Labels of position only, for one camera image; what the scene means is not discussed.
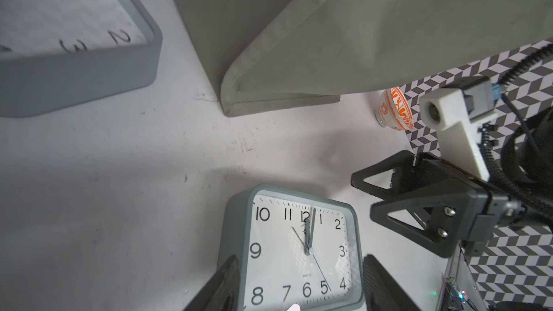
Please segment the orange patterned bowl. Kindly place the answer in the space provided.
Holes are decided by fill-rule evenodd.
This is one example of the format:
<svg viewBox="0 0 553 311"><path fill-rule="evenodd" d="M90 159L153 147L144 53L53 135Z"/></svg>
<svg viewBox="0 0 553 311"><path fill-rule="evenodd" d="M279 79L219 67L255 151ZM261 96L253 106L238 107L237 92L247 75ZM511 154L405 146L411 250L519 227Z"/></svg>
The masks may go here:
<svg viewBox="0 0 553 311"><path fill-rule="evenodd" d="M387 89L381 93L374 115L383 128L388 127L396 131L414 129L413 113L399 87Z"/></svg>

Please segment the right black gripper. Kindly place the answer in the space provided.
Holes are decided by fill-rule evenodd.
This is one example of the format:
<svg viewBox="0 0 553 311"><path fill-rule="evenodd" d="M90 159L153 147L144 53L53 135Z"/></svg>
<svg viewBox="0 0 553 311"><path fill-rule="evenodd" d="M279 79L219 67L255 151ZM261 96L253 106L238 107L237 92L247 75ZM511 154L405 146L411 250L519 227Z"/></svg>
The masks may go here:
<svg viewBox="0 0 553 311"><path fill-rule="evenodd" d="M373 222L437 256L449 258L457 244L469 257L482 255L497 224L521 207L491 183L434 157L419 158L418 189L409 191L414 162L412 152L400 151L354 172L351 186L384 200L371 206Z"/></svg>

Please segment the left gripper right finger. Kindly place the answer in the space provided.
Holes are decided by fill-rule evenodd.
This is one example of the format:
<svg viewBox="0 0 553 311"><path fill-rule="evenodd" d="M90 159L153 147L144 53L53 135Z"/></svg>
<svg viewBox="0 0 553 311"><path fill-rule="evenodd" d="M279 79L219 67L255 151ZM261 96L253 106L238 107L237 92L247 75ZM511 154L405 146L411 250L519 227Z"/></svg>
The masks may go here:
<svg viewBox="0 0 553 311"><path fill-rule="evenodd" d="M363 260L363 291L368 311L416 311L420 308L373 255Z"/></svg>

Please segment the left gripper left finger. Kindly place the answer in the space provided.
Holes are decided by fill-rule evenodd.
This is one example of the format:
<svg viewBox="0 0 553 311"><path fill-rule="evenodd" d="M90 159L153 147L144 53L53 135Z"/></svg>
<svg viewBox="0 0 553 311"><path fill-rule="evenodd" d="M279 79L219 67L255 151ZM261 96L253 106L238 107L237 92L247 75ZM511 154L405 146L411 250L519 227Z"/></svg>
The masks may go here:
<svg viewBox="0 0 553 311"><path fill-rule="evenodd" d="M235 311L238 309L240 263L230 256L183 311Z"/></svg>

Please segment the grey square analog clock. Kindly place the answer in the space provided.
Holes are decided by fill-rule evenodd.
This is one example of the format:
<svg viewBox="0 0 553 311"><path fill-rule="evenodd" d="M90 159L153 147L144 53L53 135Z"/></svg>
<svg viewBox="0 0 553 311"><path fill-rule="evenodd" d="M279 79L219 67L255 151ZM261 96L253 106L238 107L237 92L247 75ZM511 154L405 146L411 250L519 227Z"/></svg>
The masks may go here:
<svg viewBox="0 0 553 311"><path fill-rule="evenodd" d="M1 116L149 86L162 41L140 0L1 0Z"/></svg>

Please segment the green rectangular analog clock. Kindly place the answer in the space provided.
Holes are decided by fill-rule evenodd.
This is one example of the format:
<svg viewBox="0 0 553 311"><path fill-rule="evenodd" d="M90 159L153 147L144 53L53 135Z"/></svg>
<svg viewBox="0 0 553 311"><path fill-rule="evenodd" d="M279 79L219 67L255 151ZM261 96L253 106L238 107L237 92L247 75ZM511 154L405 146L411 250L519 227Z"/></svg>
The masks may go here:
<svg viewBox="0 0 553 311"><path fill-rule="evenodd" d="M226 205L218 266L240 265L239 310L358 310L362 250L354 208L259 184Z"/></svg>

